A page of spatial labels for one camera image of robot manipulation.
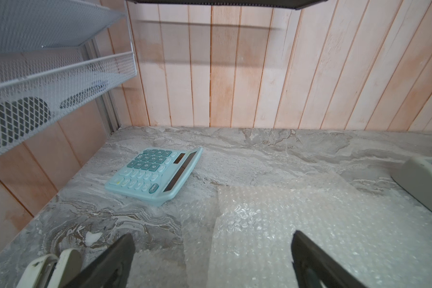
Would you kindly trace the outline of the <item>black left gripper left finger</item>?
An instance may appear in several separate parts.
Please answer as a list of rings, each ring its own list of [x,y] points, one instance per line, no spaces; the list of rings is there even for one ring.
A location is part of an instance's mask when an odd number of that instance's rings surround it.
[[[69,281],[66,288],[124,288],[136,251],[132,234],[121,236],[82,272]]]

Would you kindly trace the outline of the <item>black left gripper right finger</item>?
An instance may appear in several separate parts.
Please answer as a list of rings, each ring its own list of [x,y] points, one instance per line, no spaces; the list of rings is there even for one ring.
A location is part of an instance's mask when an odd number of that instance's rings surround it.
[[[365,286],[300,230],[293,235],[291,252],[292,265],[300,288]]]

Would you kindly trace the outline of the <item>clear bubble wrap sheet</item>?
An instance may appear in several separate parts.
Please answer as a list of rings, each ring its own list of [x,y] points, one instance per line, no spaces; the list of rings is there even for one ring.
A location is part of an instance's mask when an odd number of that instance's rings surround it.
[[[282,186],[222,186],[171,207],[182,244],[140,250],[130,288],[295,288],[302,232],[369,288],[432,288],[432,213],[408,195],[336,174]]]

